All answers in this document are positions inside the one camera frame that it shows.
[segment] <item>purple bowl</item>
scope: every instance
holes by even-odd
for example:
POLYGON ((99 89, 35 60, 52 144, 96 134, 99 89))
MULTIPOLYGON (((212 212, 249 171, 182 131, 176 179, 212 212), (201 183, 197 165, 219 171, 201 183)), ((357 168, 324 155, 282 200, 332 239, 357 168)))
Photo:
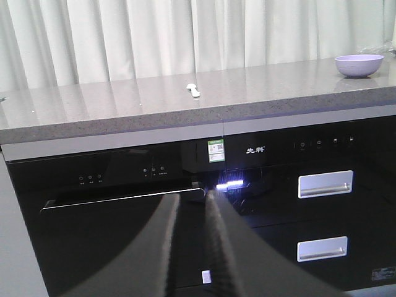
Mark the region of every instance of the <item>purple bowl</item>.
POLYGON ((345 76, 366 77, 379 69, 383 58, 380 54, 352 54, 335 58, 335 65, 345 76))

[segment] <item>countertop edge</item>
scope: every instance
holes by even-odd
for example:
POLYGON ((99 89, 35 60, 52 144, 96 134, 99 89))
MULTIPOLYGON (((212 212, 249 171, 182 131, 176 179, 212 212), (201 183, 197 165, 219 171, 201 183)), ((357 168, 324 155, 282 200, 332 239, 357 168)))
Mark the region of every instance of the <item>countertop edge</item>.
POLYGON ((0 144, 198 126, 396 103, 396 86, 0 130, 0 144))

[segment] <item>silver drawer handle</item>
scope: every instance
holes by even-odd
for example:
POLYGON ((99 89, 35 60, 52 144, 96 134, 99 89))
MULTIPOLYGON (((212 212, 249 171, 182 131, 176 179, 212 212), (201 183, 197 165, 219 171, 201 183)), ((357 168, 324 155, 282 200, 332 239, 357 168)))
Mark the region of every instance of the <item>silver drawer handle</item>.
POLYGON ((350 189, 351 185, 347 183, 341 184, 339 186, 315 187, 313 189, 301 190, 301 197, 323 194, 336 194, 338 192, 349 191, 350 189))
POLYGON ((297 244, 297 261, 313 261, 348 254, 348 237, 333 237, 303 241, 297 244))
POLYGON ((299 258, 301 260, 311 260, 311 259, 323 258, 323 257, 340 256, 340 255, 344 255, 344 254, 345 254, 345 251, 340 247, 336 251, 319 252, 317 254, 301 255, 299 258))
POLYGON ((298 178, 298 197, 311 198, 352 192, 353 171, 303 175, 298 178))

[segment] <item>curtain fold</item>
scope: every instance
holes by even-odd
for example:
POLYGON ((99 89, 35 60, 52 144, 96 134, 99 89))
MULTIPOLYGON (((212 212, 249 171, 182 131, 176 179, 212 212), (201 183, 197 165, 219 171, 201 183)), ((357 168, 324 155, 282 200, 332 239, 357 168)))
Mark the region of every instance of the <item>curtain fold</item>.
POLYGON ((396 0, 0 0, 0 92, 384 49, 396 0))

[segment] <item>quartz countertop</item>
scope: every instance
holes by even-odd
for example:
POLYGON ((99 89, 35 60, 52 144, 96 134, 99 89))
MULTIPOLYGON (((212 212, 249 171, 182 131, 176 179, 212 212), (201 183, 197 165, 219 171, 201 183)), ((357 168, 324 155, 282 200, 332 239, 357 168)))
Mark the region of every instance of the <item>quartz countertop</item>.
POLYGON ((1 92, 0 144, 396 104, 396 59, 349 79, 334 59, 1 92), (199 98, 186 89, 195 83, 199 98))

